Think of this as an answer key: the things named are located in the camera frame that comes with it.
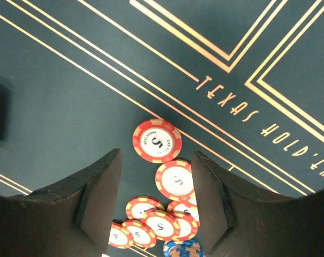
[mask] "poker table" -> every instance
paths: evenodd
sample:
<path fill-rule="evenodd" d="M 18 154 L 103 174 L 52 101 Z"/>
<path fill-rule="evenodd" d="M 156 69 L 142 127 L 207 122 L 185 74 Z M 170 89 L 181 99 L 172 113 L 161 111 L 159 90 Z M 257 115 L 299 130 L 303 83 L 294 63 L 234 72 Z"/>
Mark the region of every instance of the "poker table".
<path fill-rule="evenodd" d="M 0 1 L 0 195 L 30 194 L 120 148 L 114 219 L 165 198 L 132 146 L 158 118 L 234 174 L 324 188 L 324 0 Z M 201 229 L 196 236 L 201 243 Z M 107 255 L 163 256 L 109 246 Z"/>

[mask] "dark green table surface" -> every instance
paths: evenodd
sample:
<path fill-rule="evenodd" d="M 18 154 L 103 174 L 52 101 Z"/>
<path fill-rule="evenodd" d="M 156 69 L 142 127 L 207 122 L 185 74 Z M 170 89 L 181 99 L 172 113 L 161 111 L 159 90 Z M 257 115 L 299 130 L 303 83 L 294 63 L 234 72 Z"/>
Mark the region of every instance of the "dark green table surface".
<path fill-rule="evenodd" d="M 182 131 L 181 158 L 203 151 L 288 196 L 324 188 L 324 1 L 156 2 L 164 9 L 0 0 L 0 194 L 28 194 L 121 148 L 115 219 L 137 195 L 167 204 L 159 165 L 132 147 L 155 117 Z M 162 256 L 162 242 L 134 250 L 107 254 Z"/>

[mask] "stack of blue poker chips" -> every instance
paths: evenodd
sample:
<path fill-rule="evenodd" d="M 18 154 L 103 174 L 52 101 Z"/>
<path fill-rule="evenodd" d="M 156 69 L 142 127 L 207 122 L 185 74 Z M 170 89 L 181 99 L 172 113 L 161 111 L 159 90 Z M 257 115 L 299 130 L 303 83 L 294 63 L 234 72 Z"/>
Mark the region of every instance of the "stack of blue poker chips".
<path fill-rule="evenodd" d="M 173 256 L 176 254 L 176 256 L 180 257 L 206 257 L 200 248 L 200 244 L 194 239 L 186 241 L 166 241 L 163 245 L 164 256 L 171 257 L 171 252 L 173 252 Z"/>

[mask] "poker mat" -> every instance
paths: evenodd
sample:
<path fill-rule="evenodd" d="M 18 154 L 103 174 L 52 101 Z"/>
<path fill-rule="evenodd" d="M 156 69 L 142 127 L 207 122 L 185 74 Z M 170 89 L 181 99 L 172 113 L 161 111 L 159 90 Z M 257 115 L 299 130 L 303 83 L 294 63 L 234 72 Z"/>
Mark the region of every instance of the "poker mat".
<path fill-rule="evenodd" d="M 0 195 L 121 148 L 114 218 L 137 195 L 167 205 L 132 146 L 153 118 L 180 130 L 179 158 L 294 198 L 323 189 L 324 0 L 0 1 Z"/>

